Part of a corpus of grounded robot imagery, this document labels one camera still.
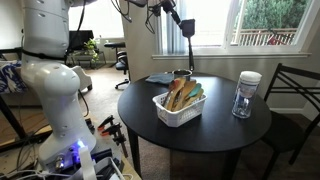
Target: potted plant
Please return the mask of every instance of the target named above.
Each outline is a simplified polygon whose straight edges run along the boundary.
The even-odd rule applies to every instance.
[[[86,49],[86,54],[92,55],[91,61],[95,62],[99,60],[98,53],[96,53],[96,41],[89,39],[88,42],[84,43],[84,48]]]

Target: wooden spatula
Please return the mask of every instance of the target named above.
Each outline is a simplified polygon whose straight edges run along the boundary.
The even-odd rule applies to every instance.
[[[203,92],[204,92],[204,91],[203,91],[203,89],[201,88],[200,91],[198,92],[198,94],[195,95],[195,96],[193,96],[193,97],[190,97],[190,98],[188,99],[188,101],[183,105],[182,108],[185,108],[185,107],[189,106],[194,100],[196,100],[196,99],[198,99],[199,97],[201,97],[202,94],[203,94]]]
[[[170,93],[170,99],[169,99],[169,102],[168,104],[164,107],[166,108],[167,110],[171,111],[172,109],[172,106],[173,106],[173,103],[174,103],[174,100],[176,99],[176,96],[178,94],[178,92],[180,91],[181,88],[183,88],[184,86],[184,83],[186,82],[186,79],[185,78],[176,78],[177,80],[177,85],[174,87],[174,89],[171,91]]]
[[[186,81],[184,83],[184,87],[181,89],[181,94],[178,99],[178,102],[173,107],[173,112],[179,111],[182,109],[182,103],[184,99],[188,96],[188,94],[196,87],[197,81]]]
[[[162,103],[162,106],[163,107],[166,107],[166,105],[168,104],[168,99],[171,95],[171,92],[172,90],[178,85],[179,82],[177,82],[178,80],[172,80],[169,84],[169,87],[168,87],[168,94],[167,96],[165,97],[163,103]]]

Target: electronic device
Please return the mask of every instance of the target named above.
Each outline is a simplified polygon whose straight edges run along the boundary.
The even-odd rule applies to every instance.
[[[83,50],[84,43],[90,39],[94,39],[92,30],[69,31],[69,48]]]

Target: black round table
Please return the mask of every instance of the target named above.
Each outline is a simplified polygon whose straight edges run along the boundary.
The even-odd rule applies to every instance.
[[[269,129],[271,113],[257,96],[247,119],[232,115],[237,83],[222,77],[193,73],[207,96],[203,112],[189,122],[168,127],[157,116],[154,96],[168,86],[140,79],[128,86],[118,101],[118,113],[127,126],[135,170],[141,175],[138,136],[156,145],[193,153],[226,152],[223,179],[232,179],[241,149],[258,141]]]

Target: blue light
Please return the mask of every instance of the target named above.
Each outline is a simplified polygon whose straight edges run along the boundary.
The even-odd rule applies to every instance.
[[[84,147],[84,144],[80,139],[78,140],[77,144],[80,148]]]

